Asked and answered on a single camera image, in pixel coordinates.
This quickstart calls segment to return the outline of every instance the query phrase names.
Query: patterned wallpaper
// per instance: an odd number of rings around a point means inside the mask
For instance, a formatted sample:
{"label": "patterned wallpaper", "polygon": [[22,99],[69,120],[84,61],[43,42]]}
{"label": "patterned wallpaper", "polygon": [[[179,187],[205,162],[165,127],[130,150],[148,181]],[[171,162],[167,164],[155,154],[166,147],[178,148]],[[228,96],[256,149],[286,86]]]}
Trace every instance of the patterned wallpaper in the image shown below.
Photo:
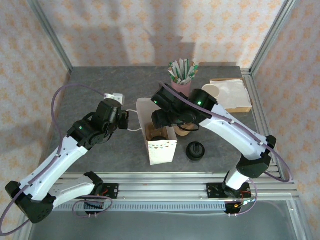
{"label": "patterned wallpaper", "polygon": [[[50,106],[67,70],[25,0],[0,1],[0,213],[6,184],[29,175],[48,148]],[[12,207],[3,231],[17,227]],[[1,239],[12,239],[12,236]]]}
{"label": "patterned wallpaper", "polygon": [[249,68],[284,0],[39,0],[75,67]]}
{"label": "patterned wallpaper", "polygon": [[277,148],[320,238],[320,7],[301,0],[254,77]]}

